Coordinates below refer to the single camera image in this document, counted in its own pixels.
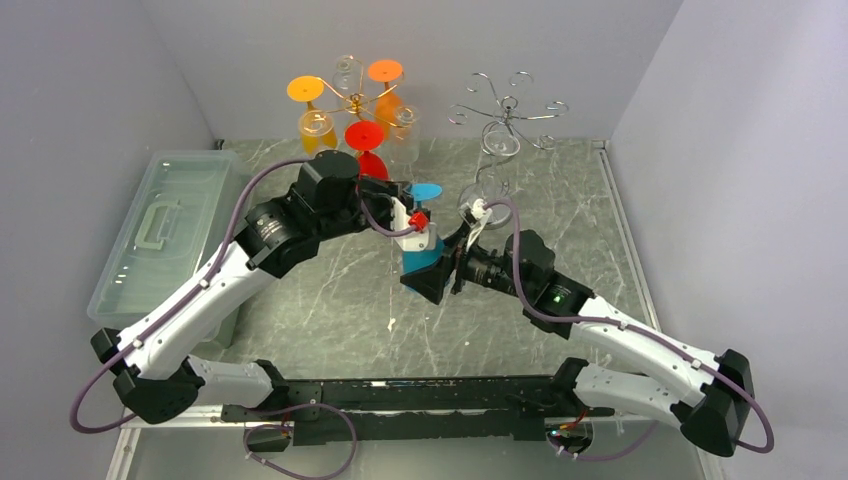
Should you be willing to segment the clear wine glass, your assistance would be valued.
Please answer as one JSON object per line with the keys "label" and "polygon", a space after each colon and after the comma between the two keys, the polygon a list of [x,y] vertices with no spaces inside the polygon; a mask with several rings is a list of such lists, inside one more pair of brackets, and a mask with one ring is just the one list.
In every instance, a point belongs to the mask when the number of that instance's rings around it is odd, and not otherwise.
{"label": "clear wine glass", "polygon": [[493,127],[482,136],[483,162],[475,174],[475,183],[485,202],[510,193],[511,180],[506,166],[516,158],[520,148],[519,140],[507,127]]}
{"label": "clear wine glass", "polygon": [[358,93],[361,88],[362,64],[353,55],[342,55],[336,59],[335,73],[331,85],[343,97]]}
{"label": "clear wine glass", "polygon": [[415,106],[401,105],[393,111],[389,138],[389,159],[409,165],[419,158],[420,112]]}

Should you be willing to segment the yellow plastic wine glass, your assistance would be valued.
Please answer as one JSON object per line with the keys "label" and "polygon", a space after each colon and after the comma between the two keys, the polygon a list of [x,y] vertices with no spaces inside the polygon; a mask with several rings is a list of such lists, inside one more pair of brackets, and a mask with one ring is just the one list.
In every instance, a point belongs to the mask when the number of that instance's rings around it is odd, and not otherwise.
{"label": "yellow plastic wine glass", "polygon": [[325,150],[334,150],[338,146],[332,116],[314,104],[324,90],[324,81],[310,75],[292,79],[286,89],[291,100],[305,105],[305,112],[299,117],[297,127],[301,145],[310,157]]}

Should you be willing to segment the blue plastic wine glass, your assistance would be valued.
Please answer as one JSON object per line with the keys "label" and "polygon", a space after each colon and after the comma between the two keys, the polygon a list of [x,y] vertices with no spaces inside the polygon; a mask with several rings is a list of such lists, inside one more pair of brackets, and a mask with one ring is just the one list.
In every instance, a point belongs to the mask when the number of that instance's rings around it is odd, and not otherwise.
{"label": "blue plastic wine glass", "polygon": [[[411,187],[411,194],[417,204],[433,200],[443,192],[440,185],[434,183],[418,183]],[[402,274],[416,272],[436,263],[444,249],[441,238],[436,237],[434,248],[417,252],[402,252]]]}

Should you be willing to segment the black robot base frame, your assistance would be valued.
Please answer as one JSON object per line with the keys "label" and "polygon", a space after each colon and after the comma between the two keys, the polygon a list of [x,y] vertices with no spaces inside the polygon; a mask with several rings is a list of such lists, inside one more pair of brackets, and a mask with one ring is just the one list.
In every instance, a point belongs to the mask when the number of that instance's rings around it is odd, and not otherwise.
{"label": "black robot base frame", "polygon": [[423,440],[506,437],[516,441],[543,441],[555,427],[542,419],[508,420],[497,414],[476,418],[399,419],[356,418],[343,410],[519,409],[543,413],[577,414],[586,420],[609,417],[610,408],[587,407],[551,375],[420,377],[382,379],[288,379],[282,398],[253,412],[289,413],[316,404],[327,414],[315,423],[285,425],[296,446],[315,446],[356,437],[360,441]]}

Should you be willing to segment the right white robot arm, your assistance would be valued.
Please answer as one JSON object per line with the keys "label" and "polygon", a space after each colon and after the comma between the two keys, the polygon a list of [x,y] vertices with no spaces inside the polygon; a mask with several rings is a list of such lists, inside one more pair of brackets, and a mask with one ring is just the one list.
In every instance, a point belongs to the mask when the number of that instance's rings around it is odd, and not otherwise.
{"label": "right white robot arm", "polygon": [[465,282],[517,298],[538,329],[609,350],[636,367],[622,373],[568,359],[553,377],[557,411],[612,408],[676,427],[696,447],[719,457],[746,448],[749,415],[760,416],[750,362],[728,349],[700,349],[636,320],[554,267],[555,254],[533,230],[511,234],[503,252],[486,250],[462,227],[447,239],[410,232],[396,239],[401,282],[428,301],[442,301],[449,282]]}

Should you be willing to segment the gold wire rack wooden base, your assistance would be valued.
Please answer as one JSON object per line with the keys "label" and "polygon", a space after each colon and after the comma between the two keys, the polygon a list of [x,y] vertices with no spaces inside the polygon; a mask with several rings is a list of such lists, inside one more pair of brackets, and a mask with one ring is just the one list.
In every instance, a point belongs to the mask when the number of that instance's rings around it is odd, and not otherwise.
{"label": "gold wire rack wooden base", "polygon": [[[339,106],[334,110],[334,112],[346,112],[356,120],[365,120],[366,118],[370,118],[376,122],[374,118],[374,110],[376,105],[375,101],[377,96],[383,91],[383,86],[377,82],[372,81],[367,75],[367,69],[372,63],[370,65],[365,65],[361,60],[359,61],[362,64],[362,79],[361,88],[358,93],[353,93],[348,97],[343,97],[341,94],[335,91],[335,89],[331,85],[331,81],[329,83],[327,83],[325,80],[323,81],[325,83],[325,87],[328,87],[333,93],[333,95],[338,99]],[[407,104],[404,100],[402,101],[403,105],[410,105]]]}

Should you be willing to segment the orange plastic wine glass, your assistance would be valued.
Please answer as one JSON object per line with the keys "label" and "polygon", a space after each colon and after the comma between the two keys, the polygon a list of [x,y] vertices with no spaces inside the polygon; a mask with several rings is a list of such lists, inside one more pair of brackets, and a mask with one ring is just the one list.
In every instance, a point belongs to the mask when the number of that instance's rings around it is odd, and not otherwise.
{"label": "orange plastic wine glass", "polygon": [[373,62],[367,69],[368,77],[383,86],[383,91],[376,98],[374,118],[383,130],[385,138],[389,137],[394,125],[394,111],[403,105],[396,93],[397,86],[404,79],[404,68],[401,63],[392,59],[381,59]]}

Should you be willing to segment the red plastic wine glass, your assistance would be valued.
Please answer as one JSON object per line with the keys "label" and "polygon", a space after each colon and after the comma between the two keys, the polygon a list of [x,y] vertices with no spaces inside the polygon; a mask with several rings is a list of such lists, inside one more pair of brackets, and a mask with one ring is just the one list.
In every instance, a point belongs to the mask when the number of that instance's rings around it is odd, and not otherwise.
{"label": "red plastic wine glass", "polygon": [[384,140],[383,129],[375,122],[360,120],[350,124],[345,131],[345,142],[356,152],[359,175],[388,181],[390,175],[376,149]]}

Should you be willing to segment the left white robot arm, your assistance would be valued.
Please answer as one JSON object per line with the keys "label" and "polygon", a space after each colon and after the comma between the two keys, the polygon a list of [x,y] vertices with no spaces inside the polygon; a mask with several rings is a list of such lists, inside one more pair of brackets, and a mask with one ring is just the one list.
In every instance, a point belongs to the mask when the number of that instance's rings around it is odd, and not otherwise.
{"label": "left white robot arm", "polygon": [[207,404],[279,417],[289,387],[271,362],[211,362],[193,349],[246,300],[314,258],[324,241],[368,229],[409,234],[416,208],[409,182],[365,175],[350,154],[328,150],[299,161],[288,191],[236,210],[210,261],[162,304],[128,328],[92,337],[121,403],[150,424]]}

